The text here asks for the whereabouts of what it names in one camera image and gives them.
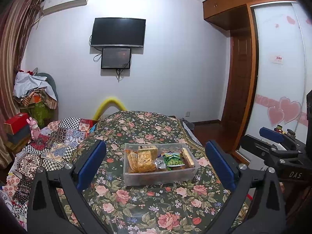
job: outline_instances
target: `plastic container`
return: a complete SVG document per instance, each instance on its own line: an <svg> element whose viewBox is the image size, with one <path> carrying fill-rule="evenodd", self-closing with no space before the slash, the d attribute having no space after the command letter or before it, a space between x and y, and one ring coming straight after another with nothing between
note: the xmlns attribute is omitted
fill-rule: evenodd
<svg viewBox="0 0 312 234"><path fill-rule="evenodd" d="M181 152L182 147L186 148L195 166L182 170L150 172L150 173L128 173L128 158L124 152L124 185L125 186L141 186L141 185L156 185L167 184L179 181L191 180L194 178L200 165L196 158L188 149L186 144L125 144L125 150L138 151L139 146L155 145L158 148L158 155L162 152Z"/></svg>

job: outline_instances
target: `white sheet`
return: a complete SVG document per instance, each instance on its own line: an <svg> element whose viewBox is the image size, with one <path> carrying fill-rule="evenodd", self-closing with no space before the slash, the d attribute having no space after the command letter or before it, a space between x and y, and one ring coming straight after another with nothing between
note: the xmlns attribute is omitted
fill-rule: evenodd
<svg viewBox="0 0 312 234"><path fill-rule="evenodd" d="M45 76L31 76L25 72L18 72L15 77L15 85L13 96L23 98L26 96L27 91L35 88L45 88L46 93L53 99L57 100L54 91L47 82Z"/></svg>
<svg viewBox="0 0 312 234"><path fill-rule="evenodd" d="M188 126L184 122L183 122L183 127L188 132L188 134L193 139L193 141L196 142L197 144L199 144L200 146L202 146L200 141L196 138L196 136L192 133L192 131L188 128Z"/></svg>

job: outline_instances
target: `bolt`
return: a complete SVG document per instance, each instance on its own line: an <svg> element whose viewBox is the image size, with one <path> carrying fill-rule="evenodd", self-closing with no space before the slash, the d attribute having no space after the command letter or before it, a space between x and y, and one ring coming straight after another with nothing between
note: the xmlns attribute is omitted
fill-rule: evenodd
<svg viewBox="0 0 312 234"><path fill-rule="evenodd" d="M65 169L70 170L71 168L73 168L73 164L72 163L67 163L65 165Z"/></svg>
<svg viewBox="0 0 312 234"><path fill-rule="evenodd" d="M38 167L38 169L37 169L37 173L42 173L43 170L44 170L44 168L43 168L42 166L40 166L40 167Z"/></svg>
<svg viewBox="0 0 312 234"><path fill-rule="evenodd" d="M247 165L243 164L243 163L240 163L238 165L238 167L241 169L241 170L246 170L247 169Z"/></svg>
<svg viewBox="0 0 312 234"><path fill-rule="evenodd" d="M275 169L273 167L269 167L268 170L270 173L275 173Z"/></svg>

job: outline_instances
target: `wall-mounted tv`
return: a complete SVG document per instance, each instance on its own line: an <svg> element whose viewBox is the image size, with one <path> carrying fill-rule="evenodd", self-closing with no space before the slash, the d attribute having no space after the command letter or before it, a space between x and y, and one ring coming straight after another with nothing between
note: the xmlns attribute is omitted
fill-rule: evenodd
<svg viewBox="0 0 312 234"><path fill-rule="evenodd" d="M101 68L129 69L131 48L103 48Z"/></svg>
<svg viewBox="0 0 312 234"><path fill-rule="evenodd" d="M145 19L102 17L93 24L91 46L143 47Z"/></svg>

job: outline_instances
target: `pink stuffed rabbit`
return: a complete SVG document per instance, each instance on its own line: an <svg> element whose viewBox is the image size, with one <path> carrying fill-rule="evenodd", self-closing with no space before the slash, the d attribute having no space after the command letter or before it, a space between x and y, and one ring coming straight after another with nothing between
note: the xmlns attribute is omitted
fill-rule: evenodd
<svg viewBox="0 0 312 234"><path fill-rule="evenodd" d="M32 135L32 139L33 140L38 139L39 134L40 134L40 128L38 127L38 122L32 117L29 117L29 119L27 119L27 123L29 124L29 127L30 127L30 133Z"/></svg>

